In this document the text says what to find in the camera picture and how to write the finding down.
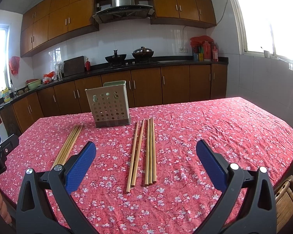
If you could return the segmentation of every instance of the perforated plastic basket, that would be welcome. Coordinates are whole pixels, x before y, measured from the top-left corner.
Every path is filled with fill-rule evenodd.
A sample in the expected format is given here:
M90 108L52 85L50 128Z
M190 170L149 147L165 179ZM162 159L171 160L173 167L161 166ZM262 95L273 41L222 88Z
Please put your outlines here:
M104 83L86 94L97 128L130 124L126 81Z

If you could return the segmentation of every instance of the silver bolt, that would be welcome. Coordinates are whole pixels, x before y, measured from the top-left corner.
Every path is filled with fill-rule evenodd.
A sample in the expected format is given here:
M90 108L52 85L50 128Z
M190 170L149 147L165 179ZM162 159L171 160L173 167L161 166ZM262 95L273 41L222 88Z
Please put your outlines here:
M58 172L58 171L62 170L62 166L61 166L60 164L57 164L57 165L54 167L54 170Z
M230 168L232 170L237 170L237 169L239 169L239 166L236 163L232 163L232 164L230 164Z
M29 168L29 169L26 170L26 174L31 174L32 171L33 171L33 169L32 168Z
M259 170L260 170L262 173L266 173L266 172L267 172L267 169L266 169L265 167L263 167L263 166L261 166L261 167L259 168Z

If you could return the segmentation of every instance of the bundle of chopsticks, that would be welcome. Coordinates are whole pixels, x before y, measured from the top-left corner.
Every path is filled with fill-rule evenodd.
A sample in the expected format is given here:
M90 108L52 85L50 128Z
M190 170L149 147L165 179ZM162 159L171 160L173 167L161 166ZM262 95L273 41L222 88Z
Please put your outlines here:
M66 163L67 158L82 130L82 127L83 125L74 126L73 130L71 131L64 145L62 146L59 154L57 155L51 169L53 169L53 167L55 167L57 164L64 165Z
M153 183L156 183L156 153L155 153L155 132L154 132L154 118L149 118L147 124L147 138L146 138L146 166L145 166L145 179L144 185L148 186ZM133 140L132 145L132 154L131 154L131 162L130 162L130 169L128 175L128 182L127 182L127 189L126 192L130 192L131 187L136 185L136 178L137 178L137 171L138 171L138 164L139 164L139 157L140 157L140 150L141 150L141 142L144 130L144 120L142 122L142 127L140 130L139 136L139 143L138 149L136 151L136 144L137 144L137 136L138 136L138 126L139 121L137 122L135 137Z

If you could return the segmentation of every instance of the table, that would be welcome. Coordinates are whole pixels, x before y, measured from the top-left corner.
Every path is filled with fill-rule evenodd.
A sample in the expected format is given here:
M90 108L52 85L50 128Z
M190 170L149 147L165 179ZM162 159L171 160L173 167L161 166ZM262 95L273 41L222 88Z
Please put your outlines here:
M293 129L240 97L132 108L130 115L131 125L103 129L95 128L91 113L39 119L8 156L0 188L17 202L26 169L50 170L74 125L84 124L71 155L88 141L95 143L97 154L72 197L93 226L102 234L192 233L221 195L196 156L197 141L204 139L228 162L244 169L267 167L273 185L293 161ZM152 116L157 183L143 187L145 130L137 185L126 194L135 123ZM47 194L59 222L66 225L51 191ZM230 219L244 195L240 194Z

